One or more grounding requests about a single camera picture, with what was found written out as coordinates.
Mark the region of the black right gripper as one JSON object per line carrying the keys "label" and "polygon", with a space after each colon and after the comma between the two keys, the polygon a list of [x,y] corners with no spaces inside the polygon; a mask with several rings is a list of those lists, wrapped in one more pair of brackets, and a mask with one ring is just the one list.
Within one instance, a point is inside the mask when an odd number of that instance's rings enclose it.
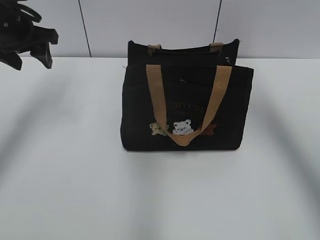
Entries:
{"label": "black right gripper", "polygon": [[58,39],[55,29],[36,26],[21,15],[0,16],[0,61],[15,70],[22,69],[19,54],[25,52],[51,69],[53,60],[50,44],[56,45]]}

